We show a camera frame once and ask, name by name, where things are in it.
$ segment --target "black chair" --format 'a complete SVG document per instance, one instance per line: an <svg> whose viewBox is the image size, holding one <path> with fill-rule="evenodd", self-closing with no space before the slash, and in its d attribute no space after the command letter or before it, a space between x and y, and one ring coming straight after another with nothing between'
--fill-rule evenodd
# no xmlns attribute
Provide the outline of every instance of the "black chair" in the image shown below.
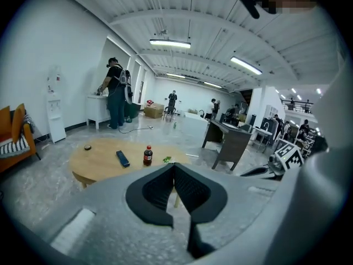
<svg viewBox="0 0 353 265"><path fill-rule="evenodd" d="M176 108L174 106L168 106L164 108L163 119L167 120L167 116L170 115L170 121L174 120Z"/></svg>

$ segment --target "dark wooden desk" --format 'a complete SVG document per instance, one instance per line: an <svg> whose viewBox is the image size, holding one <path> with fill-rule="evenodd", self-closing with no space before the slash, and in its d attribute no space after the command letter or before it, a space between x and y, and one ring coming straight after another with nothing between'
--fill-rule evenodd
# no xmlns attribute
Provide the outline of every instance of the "dark wooden desk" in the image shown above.
<svg viewBox="0 0 353 265"><path fill-rule="evenodd" d="M237 127L230 127L221 124L218 121L211 120L208 127L204 144L205 148L208 141L222 142L222 148L212 166L215 169L219 161L233 162L231 171L234 170L241 156L244 153L246 146L250 140L251 134Z"/></svg>

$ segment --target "red object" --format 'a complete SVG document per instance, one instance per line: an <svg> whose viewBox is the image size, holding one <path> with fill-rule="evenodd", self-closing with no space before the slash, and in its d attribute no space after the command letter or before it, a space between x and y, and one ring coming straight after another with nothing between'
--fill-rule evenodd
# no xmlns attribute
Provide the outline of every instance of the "red object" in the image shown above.
<svg viewBox="0 0 353 265"><path fill-rule="evenodd" d="M150 166L152 163L152 155L153 152L151 150L151 146L147 145L147 149L143 153L143 164L145 166Z"/></svg>

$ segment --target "cardboard box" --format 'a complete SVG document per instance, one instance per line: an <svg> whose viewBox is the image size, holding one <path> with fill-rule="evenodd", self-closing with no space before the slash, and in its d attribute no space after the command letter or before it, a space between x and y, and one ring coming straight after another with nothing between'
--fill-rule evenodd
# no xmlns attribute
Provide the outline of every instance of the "cardboard box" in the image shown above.
<svg viewBox="0 0 353 265"><path fill-rule="evenodd" d="M143 111L146 117L153 119L161 118L164 111L164 105L153 103L151 106L146 106Z"/></svg>

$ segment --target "orange cushion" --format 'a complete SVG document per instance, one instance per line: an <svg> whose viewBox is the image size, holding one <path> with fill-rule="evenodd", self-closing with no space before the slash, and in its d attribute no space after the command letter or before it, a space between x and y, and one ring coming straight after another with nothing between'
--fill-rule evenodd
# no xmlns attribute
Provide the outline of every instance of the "orange cushion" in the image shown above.
<svg viewBox="0 0 353 265"><path fill-rule="evenodd" d="M12 132L11 132L13 142L17 142L20 137L24 113L25 113L24 104L22 103L18 105L13 115Z"/></svg>
<svg viewBox="0 0 353 265"><path fill-rule="evenodd" d="M0 136L11 133L10 106L0 110Z"/></svg>

